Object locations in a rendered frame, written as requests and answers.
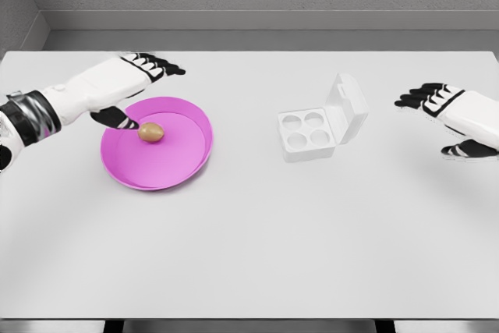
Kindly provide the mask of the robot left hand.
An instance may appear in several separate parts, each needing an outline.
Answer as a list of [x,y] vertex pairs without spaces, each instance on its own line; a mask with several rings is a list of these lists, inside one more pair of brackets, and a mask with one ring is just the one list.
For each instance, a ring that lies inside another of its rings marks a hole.
[[140,125],[118,108],[118,103],[143,92],[165,76],[182,76],[176,64],[145,52],[110,58],[75,76],[65,85],[68,109],[61,123],[68,125],[83,113],[112,129],[139,129]]

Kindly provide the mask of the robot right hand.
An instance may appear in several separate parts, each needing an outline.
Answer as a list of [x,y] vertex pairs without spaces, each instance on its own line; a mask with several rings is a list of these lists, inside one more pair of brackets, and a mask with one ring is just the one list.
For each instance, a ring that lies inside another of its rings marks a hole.
[[441,149],[454,159],[499,159],[499,101],[446,83],[425,83],[395,101],[420,111],[464,140]]

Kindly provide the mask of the brown egg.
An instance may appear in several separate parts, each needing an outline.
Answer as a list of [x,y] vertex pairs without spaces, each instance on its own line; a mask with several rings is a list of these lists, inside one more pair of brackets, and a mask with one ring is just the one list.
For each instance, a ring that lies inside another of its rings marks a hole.
[[162,140],[165,132],[161,126],[155,122],[145,122],[138,129],[138,137],[147,143],[157,143]]

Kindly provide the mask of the white egg box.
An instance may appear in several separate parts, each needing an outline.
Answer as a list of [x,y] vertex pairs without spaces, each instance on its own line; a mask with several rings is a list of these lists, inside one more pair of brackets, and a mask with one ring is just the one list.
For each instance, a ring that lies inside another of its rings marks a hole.
[[356,78],[339,73],[325,104],[278,113],[278,133],[287,162],[329,158],[356,137],[369,107]]

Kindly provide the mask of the pink round plate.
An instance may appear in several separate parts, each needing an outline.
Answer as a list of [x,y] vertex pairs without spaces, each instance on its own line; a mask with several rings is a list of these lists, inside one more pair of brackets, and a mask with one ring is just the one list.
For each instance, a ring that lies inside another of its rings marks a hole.
[[136,130],[106,129],[101,139],[104,169],[122,185],[136,190],[162,190],[185,182],[210,156],[211,122],[194,103],[177,97],[153,97],[126,108],[139,124],[153,122],[165,132],[156,143]]

